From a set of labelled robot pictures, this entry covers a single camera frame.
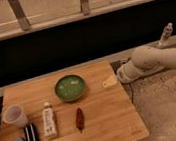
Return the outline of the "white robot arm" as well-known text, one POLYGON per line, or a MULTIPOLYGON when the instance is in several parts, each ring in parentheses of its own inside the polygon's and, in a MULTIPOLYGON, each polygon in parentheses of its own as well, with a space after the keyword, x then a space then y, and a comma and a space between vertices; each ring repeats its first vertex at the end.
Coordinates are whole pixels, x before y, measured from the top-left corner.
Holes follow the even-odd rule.
POLYGON ((176 69, 176 47, 160 49, 146 45, 138 46, 132 52, 131 59, 103 81, 103 86, 111 87, 118 82, 134 82, 158 67, 176 69))

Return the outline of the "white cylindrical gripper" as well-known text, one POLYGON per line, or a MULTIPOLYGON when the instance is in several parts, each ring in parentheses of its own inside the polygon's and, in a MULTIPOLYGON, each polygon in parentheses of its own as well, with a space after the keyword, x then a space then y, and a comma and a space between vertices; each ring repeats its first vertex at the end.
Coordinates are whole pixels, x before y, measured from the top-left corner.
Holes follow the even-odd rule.
MULTIPOLYGON (((116 71, 118 79, 121 83, 134 82, 134 80, 140 77, 140 71, 137 67, 133 65, 131 61, 126 64, 122 64, 116 71)), ((104 87, 111 87, 113 85, 117 85, 118 80, 117 76, 110 75, 107 79, 103 81, 104 87)))

